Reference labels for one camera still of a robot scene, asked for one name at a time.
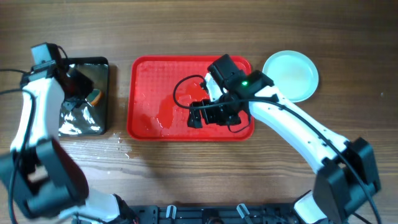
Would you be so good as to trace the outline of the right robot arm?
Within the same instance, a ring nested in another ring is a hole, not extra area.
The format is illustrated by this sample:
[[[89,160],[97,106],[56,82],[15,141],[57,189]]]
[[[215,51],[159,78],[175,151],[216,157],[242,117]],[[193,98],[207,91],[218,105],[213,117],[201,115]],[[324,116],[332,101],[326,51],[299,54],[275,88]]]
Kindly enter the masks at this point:
[[[241,123],[243,112],[273,129],[306,160],[316,178],[314,188],[293,206],[302,222],[343,223],[364,203],[375,207],[381,181],[365,139],[350,141],[329,130],[289,101],[267,75],[244,73],[229,55],[210,64],[201,88],[208,98],[188,105],[189,127],[231,128]]]

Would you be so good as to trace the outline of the light blue plate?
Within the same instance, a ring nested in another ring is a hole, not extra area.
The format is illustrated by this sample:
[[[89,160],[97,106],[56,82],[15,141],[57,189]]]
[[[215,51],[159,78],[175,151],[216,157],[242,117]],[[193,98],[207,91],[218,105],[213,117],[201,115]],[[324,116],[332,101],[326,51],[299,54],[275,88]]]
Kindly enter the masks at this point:
[[[293,50],[271,55],[262,72],[293,103],[309,99],[316,92],[320,80],[315,64],[306,55]]]

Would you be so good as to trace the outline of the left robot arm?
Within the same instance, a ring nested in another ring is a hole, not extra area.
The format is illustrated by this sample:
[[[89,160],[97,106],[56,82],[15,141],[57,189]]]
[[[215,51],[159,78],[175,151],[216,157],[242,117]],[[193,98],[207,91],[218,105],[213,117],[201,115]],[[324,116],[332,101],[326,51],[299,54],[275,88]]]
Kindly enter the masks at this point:
[[[71,218],[73,223],[138,223],[139,217],[116,194],[90,189],[83,171],[59,143],[62,108],[96,105],[104,93],[74,68],[61,46],[44,42],[31,48],[34,65],[17,89],[23,97],[21,120],[10,151],[1,156],[1,182],[9,218],[20,210],[28,219]]]

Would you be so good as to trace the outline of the green orange sponge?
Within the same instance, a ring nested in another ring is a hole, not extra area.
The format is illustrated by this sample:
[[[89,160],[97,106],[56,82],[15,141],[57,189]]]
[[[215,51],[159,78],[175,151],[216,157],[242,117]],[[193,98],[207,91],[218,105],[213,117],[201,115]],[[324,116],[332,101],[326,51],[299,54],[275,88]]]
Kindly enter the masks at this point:
[[[96,106],[102,99],[103,92],[99,89],[94,89],[87,97],[86,102],[91,106]]]

